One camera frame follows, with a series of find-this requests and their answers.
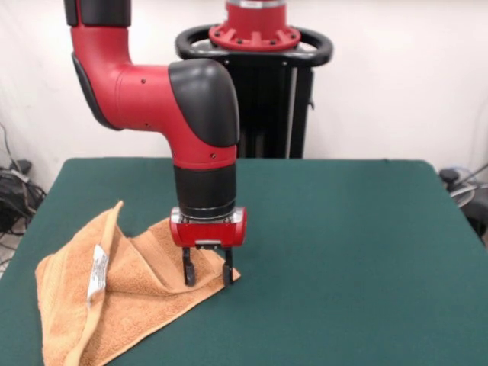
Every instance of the table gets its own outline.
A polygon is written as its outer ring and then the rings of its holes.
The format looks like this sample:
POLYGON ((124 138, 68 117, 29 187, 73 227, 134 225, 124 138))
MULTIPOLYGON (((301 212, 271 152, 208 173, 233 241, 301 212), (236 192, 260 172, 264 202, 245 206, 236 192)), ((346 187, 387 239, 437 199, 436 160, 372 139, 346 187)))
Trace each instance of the table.
MULTIPOLYGON (((0 364, 42 364, 34 269, 119 199, 129 236, 168 216, 171 161, 63 166, 0 280, 0 364)), ((112 364, 486 364, 488 257, 430 165, 243 160, 238 201, 242 279, 112 364)))

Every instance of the red flange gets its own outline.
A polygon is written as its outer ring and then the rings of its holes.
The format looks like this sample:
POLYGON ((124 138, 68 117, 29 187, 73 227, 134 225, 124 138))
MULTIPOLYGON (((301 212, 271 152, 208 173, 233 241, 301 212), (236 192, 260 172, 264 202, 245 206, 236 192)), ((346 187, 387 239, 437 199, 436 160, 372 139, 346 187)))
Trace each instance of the red flange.
POLYGON ((300 32, 286 25, 285 0, 226 0, 227 19, 212 27, 212 42, 229 50, 269 52, 294 48, 300 32))
POLYGON ((183 248, 220 247, 228 249, 241 246, 246 237, 247 213, 245 208, 236 208, 228 221, 185 222, 179 208, 174 208, 169 221, 173 241, 183 248))

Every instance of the towel tag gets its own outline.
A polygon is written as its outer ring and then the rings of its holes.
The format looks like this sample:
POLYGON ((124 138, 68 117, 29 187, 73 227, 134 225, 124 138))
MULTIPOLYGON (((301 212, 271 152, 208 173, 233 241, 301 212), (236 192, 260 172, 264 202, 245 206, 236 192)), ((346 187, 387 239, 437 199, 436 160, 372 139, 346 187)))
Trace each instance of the towel tag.
POLYGON ((93 251, 93 267, 91 267, 90 284, 88 285, 87 303, 88 308, 92 305, 92 297, 105 289, 107 277, 108 255, 102 247, 97 244, 93 251))

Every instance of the black cylinder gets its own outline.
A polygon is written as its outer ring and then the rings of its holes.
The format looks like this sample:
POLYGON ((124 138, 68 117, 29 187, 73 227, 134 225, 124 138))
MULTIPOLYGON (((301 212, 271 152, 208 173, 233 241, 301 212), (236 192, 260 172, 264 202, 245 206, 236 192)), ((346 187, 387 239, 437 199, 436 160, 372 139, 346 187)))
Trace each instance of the black cylinder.
POLYGON ((196 220, 215 220, 236 205, 236 165, 191 170, 175 166, 176 194, 181 213, 196 220))
POLYGON ((64 0, 66 22, 75 27, 81 21, 93 27, 129 27, 131 0, 79 0, 81 19, 76 0, 64 0))

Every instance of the black handle ring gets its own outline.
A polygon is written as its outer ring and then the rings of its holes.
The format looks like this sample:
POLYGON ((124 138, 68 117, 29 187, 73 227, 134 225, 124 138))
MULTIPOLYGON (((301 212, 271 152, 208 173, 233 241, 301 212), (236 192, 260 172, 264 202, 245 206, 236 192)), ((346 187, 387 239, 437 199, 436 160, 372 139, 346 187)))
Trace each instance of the black handle ring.
POLYGON ((334 46, 329 38, 313 30, 295 27, 301 32, 301 42, 314 46, 316 50, 305 51, 300 48, 278 52, 247 52, 225 50, 219 46, 194 47, 201 40, 208 40, 208 32, 212 25, 193 27, 180 33, 176 37, 176 52, 182 59, 210 58, 221 63, 231 63, 237 60, 254 59, 267 60, 268 63, 283 63, 296 67, 315 67, 328 63, 333 54, 334 46))

